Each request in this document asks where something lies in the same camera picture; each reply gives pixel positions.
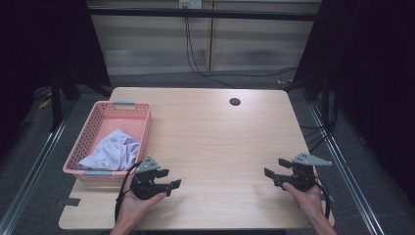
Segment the small round object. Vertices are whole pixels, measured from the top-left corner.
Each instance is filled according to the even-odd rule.
[[[239,106],[241,105],[241,100],[238,98],[232,98],[229,100],[229,103],[231,103],[233,106]]]

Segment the basket handle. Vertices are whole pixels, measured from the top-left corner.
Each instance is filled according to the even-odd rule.
[[[114,101],[113,104],[120,106],[135,106],[134,101]]]
[[[85,176],[112,176],[112,171],[105,170],[83,170]]]

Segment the wooden table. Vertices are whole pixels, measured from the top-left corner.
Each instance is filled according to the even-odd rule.
[[[238,98],[239,106],[230,104]],[[170,169],[163,183],[179,189],[155,205],[137,225],[142,230],[290,229],[309,227],[292,196],[263,174],[281,174],[307,152],[287,94],[276,90],[117,88],[112,101],[152,105],[146,152]],[[120,181],[76,180],[60,219],[64,229],[111,229]]]

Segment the wrist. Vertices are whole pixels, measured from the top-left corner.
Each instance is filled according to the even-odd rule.
[[[313,225],[313,224],[324,223],[327,221],[327,218],[324,216],[322,212],[317,212],[314,215],[308,217],[307,220],[311,225]]]
[[[116,224],[110,235],[126,235],[132,230],[132,227],[123,224]]]

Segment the wall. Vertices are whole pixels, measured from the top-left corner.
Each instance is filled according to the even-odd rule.
[[[178,1],[88,0],[90,6],[178,8]],[[203,1],[203,9],[316,13],[316,1]],[[190,71],[181,18],[93,16],[108,72]],[[189,19],[201,71],[278,70],[299,64],[310,22]]]

